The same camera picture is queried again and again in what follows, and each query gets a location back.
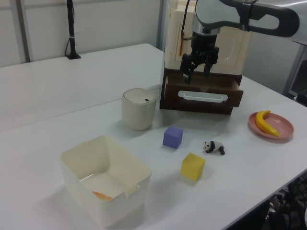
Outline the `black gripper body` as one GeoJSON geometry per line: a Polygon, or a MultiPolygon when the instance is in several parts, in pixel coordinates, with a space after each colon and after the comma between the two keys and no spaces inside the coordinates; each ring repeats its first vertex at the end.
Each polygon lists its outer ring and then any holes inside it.
{"type": "Polygon", "coordinates": [[[193,63],[205,63],[209,51],[213,50],[216,43],[217,35],[192,33],[191,55],[193,63]]]}

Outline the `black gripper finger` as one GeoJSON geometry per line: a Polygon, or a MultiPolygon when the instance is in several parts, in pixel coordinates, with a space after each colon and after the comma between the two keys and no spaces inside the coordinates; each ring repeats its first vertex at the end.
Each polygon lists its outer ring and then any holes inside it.
{"type": "Polygon", "coordinates": [[[205,61],[204,76],[209,76],[212,66],[217,63],[218,53],[218,47],[214,47],[213,50],[209,51],[205,61]]]}
{"type": "Polygon", "coordinates": [[[184,81],[186,84],[190,84],[194,69],[195,66],[193,64],[193,56],[190,54],[183,54],[180,71],[183,73],[184,81]]]}

